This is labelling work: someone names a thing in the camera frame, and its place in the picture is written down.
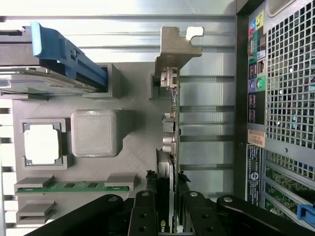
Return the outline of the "green ram stick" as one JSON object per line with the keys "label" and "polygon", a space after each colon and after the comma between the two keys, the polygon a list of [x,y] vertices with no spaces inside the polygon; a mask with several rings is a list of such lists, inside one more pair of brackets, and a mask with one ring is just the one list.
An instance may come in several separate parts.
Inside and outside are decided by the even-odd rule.
{"label": "green ram stick", "polygon": [[105,193],[128,192],[128,186],[105,186],[104,181],[97,182],[59,182],[52,181],[44,187],[19,187],[17,194],[49,194],[49,193]]}

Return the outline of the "gray parts rack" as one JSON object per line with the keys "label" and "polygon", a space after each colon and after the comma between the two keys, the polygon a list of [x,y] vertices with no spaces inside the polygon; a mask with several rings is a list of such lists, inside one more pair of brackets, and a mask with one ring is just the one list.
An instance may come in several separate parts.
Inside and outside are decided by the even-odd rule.
{"label": "gray parts rack", "polygon": [[[171,107],[169,91],[154,86],[152,62],[104,63],[109,73],[109,91],[84,95],[32,95],[13,101],[16,175],[19,186],[44,186],[53,181],[104,182],[111,174],[116,179],[135,173],[135,189],[143,190],[148,170],[156,169],[156,149],[162,146],[162,113]],[[78,137],[89,148],[102,145],[103,122],[81,119],[71,128],[74,112],[120,110],[123,121],[131,120],[133,130],[123,138],[123,148],[115,157],[75,157],[72,139]],[[62,145],[65,164],[28,167],[25,161],[23,130],[35,124],[63,121]]]}

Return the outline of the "silver cpu chip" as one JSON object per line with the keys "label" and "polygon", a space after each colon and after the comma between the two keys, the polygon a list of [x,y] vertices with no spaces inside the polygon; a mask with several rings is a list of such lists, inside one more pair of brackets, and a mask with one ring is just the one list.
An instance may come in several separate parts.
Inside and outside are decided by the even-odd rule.
{"label": "silver cpu chip", "polygon": [[60,132],[52,124],[31,124],[24,132],[25,158],[32,165],[53,165],[61,157]]}

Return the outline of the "open black pc case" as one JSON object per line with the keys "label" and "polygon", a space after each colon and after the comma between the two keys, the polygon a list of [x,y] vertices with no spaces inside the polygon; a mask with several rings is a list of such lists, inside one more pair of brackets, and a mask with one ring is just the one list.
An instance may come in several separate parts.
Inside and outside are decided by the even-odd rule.
{"label": "open black pc case", "polygon": [[234,192],[315,231],[315,0],[236,0]]}

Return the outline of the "hard disk blue carrier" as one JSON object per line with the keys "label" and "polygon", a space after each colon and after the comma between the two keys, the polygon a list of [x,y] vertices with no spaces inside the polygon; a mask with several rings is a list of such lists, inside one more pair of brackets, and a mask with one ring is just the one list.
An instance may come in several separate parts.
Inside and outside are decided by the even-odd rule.
{"label": "hard disk blue carrier", "polygon": [[0,28],[0,92],[73,95],[108,91],[108,72],[38,22]]}

